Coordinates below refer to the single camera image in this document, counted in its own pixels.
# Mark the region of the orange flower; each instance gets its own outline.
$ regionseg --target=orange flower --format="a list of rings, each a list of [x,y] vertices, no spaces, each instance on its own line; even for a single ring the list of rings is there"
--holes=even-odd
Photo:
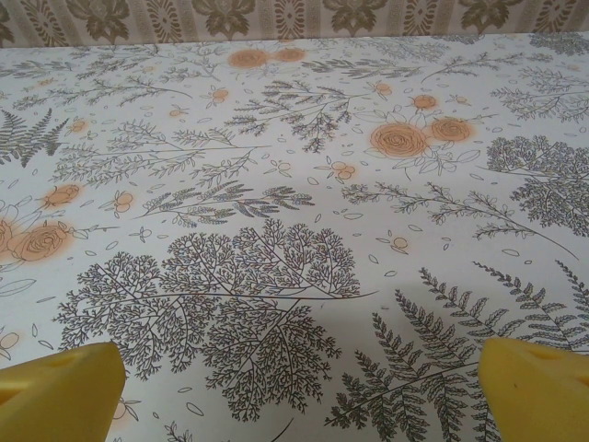
[[[130,193],[123,192],[114,202],[114,210],[120,214],[124,214],[131,208],[131,201],[133,196]]]
[[[427,147],[425,134],[404,122],[379,126],[372,132],[370,143],[387,157],[415,157]]]
[[[338,178],[340,180],[349,180],[356,171],[354,166],[348,166],[346,163],[341,161],[332,163],[331,168],[337,172]]]
[[[298,62],[305,58],[305,51],[298,48],[282,49],[274,54],[274,58],[279,62]]]
[[[472,134],[468,122],[458,118],[446,117],[432,124],[433,137],[442,141],[462,141]]]
[[[8,241],[12,238],[12,230],[6,221],[0,221],[0,252],[6,250]]]
[[[431,95],[418,95],[413,99],[413,105],[417,109],[430,109],[437,104],[437,101]]]
[[[243,51],[233,52],[229,55],[229,64],[233,67],[241,67],[244,69],[251,69],[252,67],[260,67],[268,62],[270,55],[266,51],[259,49],[245,49]]]
[[[60,204],[70,203],[80,192],[80,188],[75,184],[69,184],[67,186],[55,188],[55,191],[50,195],[47,195],[42,200],[45,202],[45,207],[54,207]]]
[[[42,226],[16,235],[8,241],[12,256],[23,261],[38,261],[52,256],[64,243],[67,233],[59,226]]]

